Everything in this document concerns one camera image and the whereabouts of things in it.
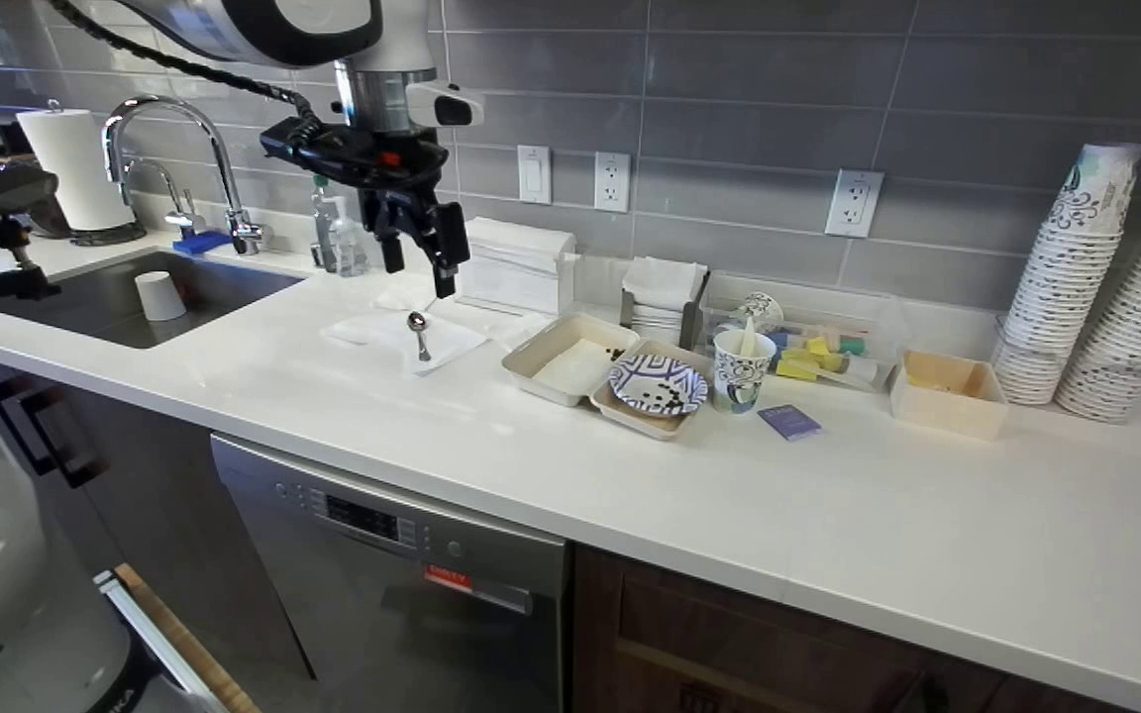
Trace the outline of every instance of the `plate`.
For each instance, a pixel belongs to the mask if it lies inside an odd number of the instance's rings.
[[[668,358],[624,358],[611,374],[611,391],[628,407],[661,420],[691,416],[710,395],[707,379],[691,366]]]

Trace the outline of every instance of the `kitchen counter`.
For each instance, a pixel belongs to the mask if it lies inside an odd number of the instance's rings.
[[[68,273],[127,251],[36,258]],[[769,386],[763,405],[826,431],[703,412],[656,445],[520,391],[497,346],[399,375],[320,341],[381,285],[319,273],[149,351],[0,318],[0,366],[1141,708],[1141,420],[1017,412],[967,445],[893,425],[885,395]]]

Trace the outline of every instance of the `gray tile backsplash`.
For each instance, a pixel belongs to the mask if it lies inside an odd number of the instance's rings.
[[[80,4],[176,48],[114,0]],[[221,122],[254,206],[308,210],[308,177],[258,149],[286,108],[121,54],[46,0],[0,0],[0,33],[0,110],[182,97]],[[1141,0],[440,0],[434,48],[489,97],[485,127],[443,131],[467,213],[954,305],[1010,301],[1084,141],[1141,141]],[[329,66],[241,71],[332,103]],[[555,149],[550,206],[520,202],[520,141]],[[204,133],[170,114],[134,148],[217,197]],[[633,156],[632,213],[592,210],[594,149]],[[889,176],[868,240],[819,233],[844,165]]]

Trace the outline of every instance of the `sink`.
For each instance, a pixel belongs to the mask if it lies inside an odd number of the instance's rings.
[[[187,318],[151,324],[139,310],[134,273],[166,271],[178,285]],[[97,273],[59,276],[59,295],[46,301],[0,297],[0,312],[42,320],[68,332],[88,332],[101,341],[155,347],[211,324],[241,305],[283,295],[298,276],[263,273],[245,266],[182,258],[182,255],[142,255]]]

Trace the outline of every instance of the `cabinet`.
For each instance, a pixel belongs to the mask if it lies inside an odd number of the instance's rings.
[[[250,689],[307,676],[211,431],[0,369],[0,435],[90,576],[130,561]]]
[[[578,713],[1110,713],[907,641],[574,549]]]

